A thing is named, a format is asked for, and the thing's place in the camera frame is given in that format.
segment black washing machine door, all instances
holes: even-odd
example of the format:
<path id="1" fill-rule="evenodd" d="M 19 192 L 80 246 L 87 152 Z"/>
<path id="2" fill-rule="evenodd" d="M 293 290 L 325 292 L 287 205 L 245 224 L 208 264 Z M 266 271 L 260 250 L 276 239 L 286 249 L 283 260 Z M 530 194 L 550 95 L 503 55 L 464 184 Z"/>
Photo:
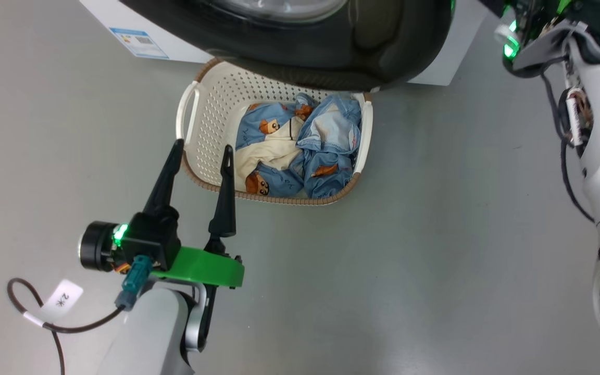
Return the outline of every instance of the black washing machine door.
<path id="1" fill-rule="evenodd" d="M 269 78 L 368 91 L 413 78 L 446 39 L 454 0 L 121 0 L 169 33 Z"/>

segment cable label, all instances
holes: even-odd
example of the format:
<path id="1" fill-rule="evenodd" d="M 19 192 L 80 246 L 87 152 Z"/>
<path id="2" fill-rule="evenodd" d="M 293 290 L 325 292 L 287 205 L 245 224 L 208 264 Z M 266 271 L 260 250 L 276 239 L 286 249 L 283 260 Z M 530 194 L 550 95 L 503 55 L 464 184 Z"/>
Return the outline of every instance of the cable label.
<path id="1" fill-rule="evenodd" d="M 54 323 L 66 315 L 82 295 L 83 288 L 64 279 L 59 283 L 52 296 L 46 299 L 37 316 L 44 322 Z"/>

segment brown woven basket rim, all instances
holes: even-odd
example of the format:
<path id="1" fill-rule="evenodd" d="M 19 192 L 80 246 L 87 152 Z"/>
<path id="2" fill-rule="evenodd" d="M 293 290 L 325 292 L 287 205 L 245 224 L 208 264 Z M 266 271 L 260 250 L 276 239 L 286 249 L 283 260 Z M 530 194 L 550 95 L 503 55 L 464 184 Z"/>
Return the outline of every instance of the brown woven basket rim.
<path id="1" fill-rule="evenodd" d="M 206 62 L 205 65 L 198 72 L 198 74 L 196 74 L 195 81 L 197 81 L 197 82 L 202 81 L 202 79 L 205 77 L 207 72 L 210 71 L 210 69 L 212 69 L 213 67 L 217 66 L 218 64 L 220 64 L 222 62 L 225 62 L 225 61 L 223 61 L 221 59 L 217 59 L 217 58 L 211 59 L 210 61 Z M 365 102 L 371 102 L 371 93 L 363 93 L 363 95 L 365 97 Z M 206 190 L 210 190 L 211 192 L 219 192 L 219 190 L 221 189 L 220 186 L 203 181 L 200 177 L 198 177 L 198 175 L 196 173 L 194 173 L 193 169 L 191 169 L 191 166 L 189 164 L 189 160 L 186 157 L 186 150 L 184 150 L 183 155 L 182 155 L 182 168 L 186 172 L 186 175 L 188 175 L 191 178 L 191 181 L 193 181 L 199 187 L 206 189 Z M 270 197 L 267 195 L 257 195 L 257 194 L 239 192 L 237 190 L 235 191 L 235 196 L 238 198 L 242 198 L 242 199 L 248 199 L 248 200 L 259 201 L 259 202 L 276 203 L 276 204 L 291 204 L 291 205 L 298 205 L 298 206 L 323 206 L 326 204 L 334 203 L 334 202 L 342 199 L 343 197 L 345 197 L 348 193 L 351 192 L 351 190 L 353 190 L 355 185 L 358 183 L 358 180 L 360 180 L 360 173 L 356 172 L 353 174 L 353 176 L 348 181 L 346 186 L 342 190 L 340 190 L 340 192 L 338 192 L 337 194 L 335 194 L 331 197 L 327 197 L 327 198 L 323 198 L 323 199 Z"/>

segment white perforated basket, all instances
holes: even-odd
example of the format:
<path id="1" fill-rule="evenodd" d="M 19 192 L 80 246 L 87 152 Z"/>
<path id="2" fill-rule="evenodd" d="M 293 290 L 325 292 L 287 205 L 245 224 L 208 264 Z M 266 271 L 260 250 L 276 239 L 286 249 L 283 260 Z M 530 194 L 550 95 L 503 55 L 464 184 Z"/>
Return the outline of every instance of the white perforated basket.
<path id="1" fill-rule="evenodd" d="M 251 104 L 293 102 L 298 93 L 321 101 L 333 92 L 308 90 L 265 78 L 218 59 L 212 59 L 186 88 L 177 108 L 176 135 L 185 140 L 182 166 L 197 185 L 214 192 L 221 185 L 221 160 L 227 144 L 235 145 L 240 120 Z M 372 135 L 373 109 L 369 94 L 353 94 L 360 102 L 360 148 L 353 177 L 337 194 L 324 199 L 281 198 L 235 192 L 236 197 L 271 202 L 317 206 L 343 198 L 357 184 L 365 166 Z M 186 109 L 191 104 L 188 121 Z"/>

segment blue and white sticker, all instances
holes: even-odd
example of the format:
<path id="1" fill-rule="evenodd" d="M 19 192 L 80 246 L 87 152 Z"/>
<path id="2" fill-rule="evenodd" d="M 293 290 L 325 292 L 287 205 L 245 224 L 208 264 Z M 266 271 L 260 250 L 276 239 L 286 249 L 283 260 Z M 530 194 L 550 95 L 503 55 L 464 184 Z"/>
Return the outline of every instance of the blue and white sticker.
<path id="1" fill-rule="evenodd" d="M 110 28 L 110 31 L 136 57 L 168 59 L 168 56 L 154 43 L 145 31 Z"/>

